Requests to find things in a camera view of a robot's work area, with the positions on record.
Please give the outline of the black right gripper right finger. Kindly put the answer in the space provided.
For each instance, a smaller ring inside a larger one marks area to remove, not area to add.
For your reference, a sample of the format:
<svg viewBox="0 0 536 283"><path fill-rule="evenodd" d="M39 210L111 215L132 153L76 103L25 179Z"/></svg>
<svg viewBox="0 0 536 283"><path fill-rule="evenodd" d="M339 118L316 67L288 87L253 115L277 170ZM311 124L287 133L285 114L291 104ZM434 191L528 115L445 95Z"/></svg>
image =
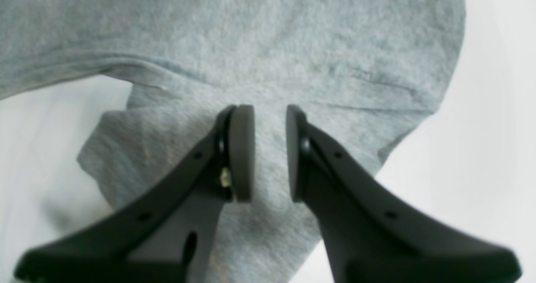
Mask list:
<svg viewBox="0 0 536 283"><path fill-rule="evenodd" d="M289 185L318 220L337 283L514 283L515 253L447 226L375 181L339 142L286 110Z"/></svg>

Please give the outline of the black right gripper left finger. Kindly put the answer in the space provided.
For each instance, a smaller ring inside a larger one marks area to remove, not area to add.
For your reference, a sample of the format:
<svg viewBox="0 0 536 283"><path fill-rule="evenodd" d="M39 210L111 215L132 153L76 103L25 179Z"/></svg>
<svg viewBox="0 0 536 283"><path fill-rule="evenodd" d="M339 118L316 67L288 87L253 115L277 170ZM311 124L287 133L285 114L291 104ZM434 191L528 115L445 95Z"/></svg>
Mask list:
<svg viewBox="0 0 536 283"><path fill-rule="evenodd" d="M14 276L28 283L202 283L226 203L250 202L252 105L230 105L151 190L113 215L28 250Z"/></svg>

